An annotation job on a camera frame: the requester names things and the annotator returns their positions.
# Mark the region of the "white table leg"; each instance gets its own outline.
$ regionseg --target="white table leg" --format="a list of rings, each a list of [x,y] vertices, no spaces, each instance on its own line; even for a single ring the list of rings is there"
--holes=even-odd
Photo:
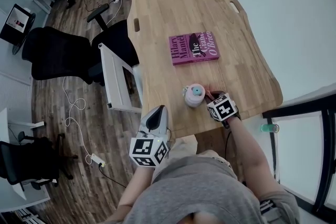
[[[20,122],[20,121],[8,121],[9,124],[21,125],[21,126],[28,126],[31,129],[38,128],[45,125],[44,121],[37,122],[37,123],[29,123],[29,122]]]

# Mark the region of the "wooden table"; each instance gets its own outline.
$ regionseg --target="wooden table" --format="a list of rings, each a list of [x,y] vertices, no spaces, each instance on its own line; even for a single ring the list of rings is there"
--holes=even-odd
[[[132,0],[127,22],[143,75],[142,116],[164,104],[175,137],[221,126],[210,117],[205,102],[195,109],[185,104],[182,88],[192,83],[228,92],[242,119],[282,104],[279,83],[237,0]],[[168,37],[202,31],[214,33],[220,58],[173,66]]]

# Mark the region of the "pink book cover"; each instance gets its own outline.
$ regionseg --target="pink book cover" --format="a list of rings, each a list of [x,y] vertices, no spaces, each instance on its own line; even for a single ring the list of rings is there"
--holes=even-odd
[[[219,58],[219,51],[212,32],[172,36],[169,37],[169,45],[174,66]]]

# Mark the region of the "white metal frame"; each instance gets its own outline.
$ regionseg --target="white metal frame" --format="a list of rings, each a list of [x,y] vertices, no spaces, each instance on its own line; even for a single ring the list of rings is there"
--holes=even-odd
[[[127,69],[131,74],[137,76],[135,80],[137,81],[137,87],[139,87],[138,92],[140,95],[140,100],[142,101],[142,83],[140,83],[141,78],[139,78],[139,67],[137,71],[133,72],[133,69],[118,55],[106,47],[103,43],[98,45],[101,53],[101,63],[104,74],[105,88],[108,99],[107,107],[108,109],[129,111],[135,113],[141,113],[141,108],[136,108],[132,106],[131,99],[128,94],[127,84],[123,72],[123,67]]]

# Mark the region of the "gray t-shirt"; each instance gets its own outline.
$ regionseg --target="gray t-shirt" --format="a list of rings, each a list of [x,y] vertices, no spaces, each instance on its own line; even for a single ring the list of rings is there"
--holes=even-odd
[[[259,202],[226,164],[197,156],[162,170],[122,223],[175,224],[196,212],[212,214],[225,224],[299,223],[292,194],[271,193]]]

